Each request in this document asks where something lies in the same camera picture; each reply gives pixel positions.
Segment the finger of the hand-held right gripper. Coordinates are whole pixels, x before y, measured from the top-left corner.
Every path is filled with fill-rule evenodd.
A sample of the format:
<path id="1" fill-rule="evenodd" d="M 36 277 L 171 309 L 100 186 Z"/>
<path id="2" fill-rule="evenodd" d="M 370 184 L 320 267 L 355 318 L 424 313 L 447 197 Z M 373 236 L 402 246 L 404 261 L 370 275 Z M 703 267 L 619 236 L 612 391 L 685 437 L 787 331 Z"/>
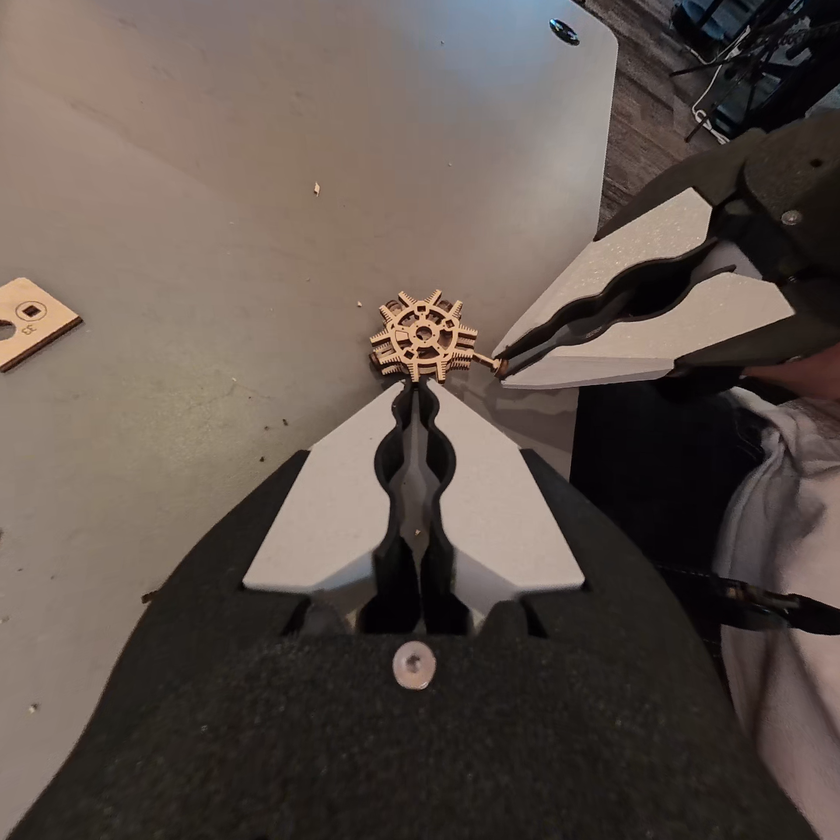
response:
<path id="1" fill-rule="evenodd" d="M 500 378 L 507 389 L 566 389 L 660 379 L 688 354 L 795 315 L 765 280 L 720 270 L 689 281 L 658 310 L 631 314 L 644 294 L 626 280 L 571 301 L 514 350 Z"/>
<path id="2" fill-rule="evenodd" d="M 494 350 L 493 357 L 509 361 L 514 350 L 528 343 L 540 325 L 551 320 L 571 301 L 610 291 L 613 283 L 641 280 L 644 273 L 678 268 L 683 258 L 702 249 L 711 217 L 711 206 L 694 190 L 687 189 L 640 218 L 604 238 L 588 244 L 542 295 L 524 312 Z"/>

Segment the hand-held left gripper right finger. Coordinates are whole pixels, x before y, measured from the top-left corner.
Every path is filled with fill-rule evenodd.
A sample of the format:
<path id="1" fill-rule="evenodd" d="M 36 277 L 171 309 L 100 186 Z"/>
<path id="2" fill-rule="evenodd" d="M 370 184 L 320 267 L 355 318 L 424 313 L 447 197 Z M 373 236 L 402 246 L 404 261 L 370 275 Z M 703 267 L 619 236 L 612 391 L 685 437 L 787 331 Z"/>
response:
<path id="1" fill-rule="evenodd" d="M 489 610 L 523 595 L 580 590 L 585 576 L 526 452 L 435 381 L 417 395 L 426 462 L 438 483 L 425 593 Z"/>

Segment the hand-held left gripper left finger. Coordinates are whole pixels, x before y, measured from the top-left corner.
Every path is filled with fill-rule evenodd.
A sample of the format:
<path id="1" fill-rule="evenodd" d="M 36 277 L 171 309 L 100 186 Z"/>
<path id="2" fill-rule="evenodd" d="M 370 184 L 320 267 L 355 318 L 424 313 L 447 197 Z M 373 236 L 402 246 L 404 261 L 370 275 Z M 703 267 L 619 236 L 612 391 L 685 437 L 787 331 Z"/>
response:
<path id="1" fill-rule="evenodd" d="M 320 595 L 362 627 L 413 627 L 414 560 L 391 486 L 412 401 L 398 382 L 310 447 L 244 588 Z"/>

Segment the wooden radial engine model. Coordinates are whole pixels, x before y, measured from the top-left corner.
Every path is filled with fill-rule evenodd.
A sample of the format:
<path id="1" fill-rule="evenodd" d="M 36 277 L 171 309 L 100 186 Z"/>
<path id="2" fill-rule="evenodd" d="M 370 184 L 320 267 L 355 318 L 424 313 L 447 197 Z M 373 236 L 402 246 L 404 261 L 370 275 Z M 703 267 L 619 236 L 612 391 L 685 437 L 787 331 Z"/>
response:
<path id="1" fill-rule="evenodd" d="M 476 357 L 478 332 L 461 321 L 463 302 L 441 290 L 423 299 L 400 292 L 380 307 L 382 330 L 373 335 L 371 362 L 383 375 L 404 375 L 416 384 L 430 376 L 445 382 L 466 371 Z"/>

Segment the person's right forearm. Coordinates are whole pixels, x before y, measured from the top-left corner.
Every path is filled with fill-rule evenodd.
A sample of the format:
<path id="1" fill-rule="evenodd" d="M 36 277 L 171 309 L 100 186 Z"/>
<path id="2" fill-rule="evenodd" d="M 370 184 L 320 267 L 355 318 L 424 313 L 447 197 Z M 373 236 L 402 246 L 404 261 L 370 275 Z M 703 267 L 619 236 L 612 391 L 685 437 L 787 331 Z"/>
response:
<path id="1" fill-rule="evenodd" d="M 752 366 L 746 377 L 794 394 L 804 403 L 838 419 L 839 360 L 835 353 L 819 353 L 783 364 Z"/>

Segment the grey desk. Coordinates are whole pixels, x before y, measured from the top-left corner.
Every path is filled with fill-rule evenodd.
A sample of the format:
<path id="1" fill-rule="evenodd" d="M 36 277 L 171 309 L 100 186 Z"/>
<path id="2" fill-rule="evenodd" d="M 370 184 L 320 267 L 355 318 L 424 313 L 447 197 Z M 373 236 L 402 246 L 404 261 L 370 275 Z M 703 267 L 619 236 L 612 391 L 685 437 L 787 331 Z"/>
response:
<path id="1" fill-rule="evenodd" d="M 616 61 L 573 2 L 2 2 L 2 283 L 82 318 L 2 374 L 2 838 L 143 596 L 376 395 L 378 307 L 492 354 L 592 239 Z"/>

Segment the black tripod stand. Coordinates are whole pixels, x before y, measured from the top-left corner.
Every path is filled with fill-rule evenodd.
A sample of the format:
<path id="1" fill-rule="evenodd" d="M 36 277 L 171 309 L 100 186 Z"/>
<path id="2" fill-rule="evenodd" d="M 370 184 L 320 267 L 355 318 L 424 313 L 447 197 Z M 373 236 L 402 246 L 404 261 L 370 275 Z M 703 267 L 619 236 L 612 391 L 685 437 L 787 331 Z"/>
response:
<path id="1" fill-rule="evenodd" d="M 680 1 L 670 23 L 698 61 L 670 76 L 710 73 L 685 142 L 838 112 L 838 1 Z"/>

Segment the person's dark jeans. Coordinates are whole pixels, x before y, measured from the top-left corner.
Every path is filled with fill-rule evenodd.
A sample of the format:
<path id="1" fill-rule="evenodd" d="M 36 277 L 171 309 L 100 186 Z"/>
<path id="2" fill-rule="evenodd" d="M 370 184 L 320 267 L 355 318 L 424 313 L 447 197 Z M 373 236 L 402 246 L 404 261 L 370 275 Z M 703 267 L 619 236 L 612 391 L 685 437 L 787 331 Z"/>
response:
<path id="1" fill-rule="evenodd" d="M 710 573 L 767 423 L 728 395 L 675 403 L 652 382 L 580 389 L 570 483 L 654 564 Z"/>

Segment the square wooden plate with holes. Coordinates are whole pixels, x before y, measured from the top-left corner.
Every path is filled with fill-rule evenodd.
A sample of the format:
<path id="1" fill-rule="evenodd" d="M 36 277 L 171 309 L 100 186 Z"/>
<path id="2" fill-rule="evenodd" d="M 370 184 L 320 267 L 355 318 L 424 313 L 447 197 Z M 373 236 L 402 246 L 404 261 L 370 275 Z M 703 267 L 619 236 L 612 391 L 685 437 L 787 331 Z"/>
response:
<path id="1" fill-rule="evenodd" d="M 32 280 L 19 277 L 1 286 L 1 372 L 82 323 L 82 318 Z"/>

